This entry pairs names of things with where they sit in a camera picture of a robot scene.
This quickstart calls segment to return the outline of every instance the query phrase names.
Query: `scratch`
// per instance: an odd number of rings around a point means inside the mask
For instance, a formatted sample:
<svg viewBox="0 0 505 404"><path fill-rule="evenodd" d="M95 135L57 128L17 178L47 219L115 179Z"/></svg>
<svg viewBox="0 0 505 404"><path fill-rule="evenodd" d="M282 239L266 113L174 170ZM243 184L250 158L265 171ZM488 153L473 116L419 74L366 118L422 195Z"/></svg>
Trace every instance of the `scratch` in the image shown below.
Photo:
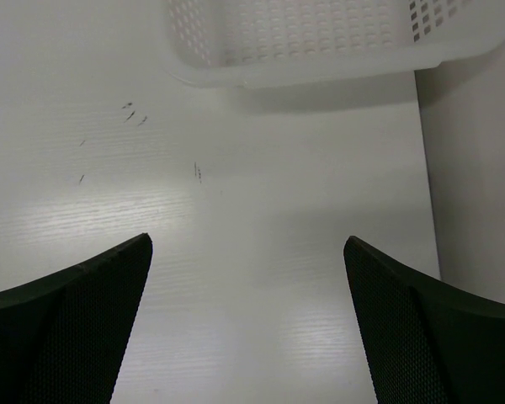
<svg viewBox="0 0 505 404"><path fill-rule="evenodd" d="M127 119L124 121L124 123L125 123L125 122L127 122L128 120L130 120L130 119L133 117L133 115L135 115L135 112L136 112L136 111L131 112L131 115L129 115L129 118L127 118Z"/></svg>

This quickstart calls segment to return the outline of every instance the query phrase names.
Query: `perforated basket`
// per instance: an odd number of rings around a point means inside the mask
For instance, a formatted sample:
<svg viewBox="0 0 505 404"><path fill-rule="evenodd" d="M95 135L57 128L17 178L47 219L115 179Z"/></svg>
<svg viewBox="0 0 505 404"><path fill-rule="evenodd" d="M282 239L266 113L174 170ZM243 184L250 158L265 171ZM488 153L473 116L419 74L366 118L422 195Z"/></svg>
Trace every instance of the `perforated basket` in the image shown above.
<svg viewBox="0 0 505 404"><path fill-rule="evenodd" d="M505 39L505 0L147 0L165 70L276 87L437 66Z"/></svg>

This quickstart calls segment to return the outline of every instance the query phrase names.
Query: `basket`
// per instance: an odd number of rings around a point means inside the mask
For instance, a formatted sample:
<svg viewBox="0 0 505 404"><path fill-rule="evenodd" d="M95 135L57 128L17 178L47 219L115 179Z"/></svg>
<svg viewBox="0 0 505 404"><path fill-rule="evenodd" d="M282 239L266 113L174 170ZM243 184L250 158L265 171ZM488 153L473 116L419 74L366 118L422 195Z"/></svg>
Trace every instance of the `basket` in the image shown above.
<svg viewBox="0 0 505 404"><path fill-rule="evenodd" d="M267 88L435 67L505 40L505 0L147 0L163 67Z"/></svg>

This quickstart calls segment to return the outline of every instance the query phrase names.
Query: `white wooden surface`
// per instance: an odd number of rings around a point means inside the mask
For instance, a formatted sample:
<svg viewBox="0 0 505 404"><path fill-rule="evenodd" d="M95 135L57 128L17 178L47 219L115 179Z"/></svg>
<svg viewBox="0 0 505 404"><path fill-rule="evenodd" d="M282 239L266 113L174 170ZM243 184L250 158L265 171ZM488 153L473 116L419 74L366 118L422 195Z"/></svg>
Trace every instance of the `white wooden surface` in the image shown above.
<svg viewBox="0 0 505 404"><path fill-rule="evenodd" d="M413 75L198 90L139 2L1 0L0 290L143 231L113 403L375 402L343 244L439 276Z"/></svg>

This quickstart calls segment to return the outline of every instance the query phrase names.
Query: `gray wall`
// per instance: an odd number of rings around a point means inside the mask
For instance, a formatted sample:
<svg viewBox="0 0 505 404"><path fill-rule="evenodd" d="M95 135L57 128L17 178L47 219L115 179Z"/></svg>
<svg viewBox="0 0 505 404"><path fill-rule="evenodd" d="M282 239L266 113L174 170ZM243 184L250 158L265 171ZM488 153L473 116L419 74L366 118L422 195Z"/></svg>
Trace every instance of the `gray wall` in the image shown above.
<svg viewBox="0 0 505 404"><path fill-rule="evenodd" d="M417 87L442 277L505 302L505 44Z"/></svg>

